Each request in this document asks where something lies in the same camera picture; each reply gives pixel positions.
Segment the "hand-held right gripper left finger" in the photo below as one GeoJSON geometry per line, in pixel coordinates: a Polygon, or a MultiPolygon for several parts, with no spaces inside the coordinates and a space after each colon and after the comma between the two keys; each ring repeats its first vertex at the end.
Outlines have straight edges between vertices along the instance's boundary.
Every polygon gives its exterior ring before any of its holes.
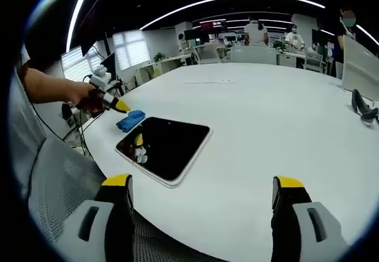
{"type": "Polygon", "coordinates": [[[133,179],[109,177],[63,223],[54,244],[64,261],[133,261],[133,179]]]}

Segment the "person's left hand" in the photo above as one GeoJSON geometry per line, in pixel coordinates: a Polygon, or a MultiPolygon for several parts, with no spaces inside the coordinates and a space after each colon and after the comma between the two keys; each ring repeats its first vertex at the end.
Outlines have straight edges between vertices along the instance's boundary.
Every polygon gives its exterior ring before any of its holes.
{"type": "Polygon", "coordinates": [[[76,108],[85,112],[103,112],[105,110],[103,104],[104,92],[100,89],[92,89],[87,96],[81,98],[76,108]]]}

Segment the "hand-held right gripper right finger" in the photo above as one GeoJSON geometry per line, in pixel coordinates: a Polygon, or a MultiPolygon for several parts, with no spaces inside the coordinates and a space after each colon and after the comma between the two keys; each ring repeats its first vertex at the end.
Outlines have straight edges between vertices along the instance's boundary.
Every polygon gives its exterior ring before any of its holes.
{"type": "Polygon", "coordinates": [[[339,261],[349,248],[340,222],[291,177],[273,178],[271,229],[272,261],[339,261]]]}

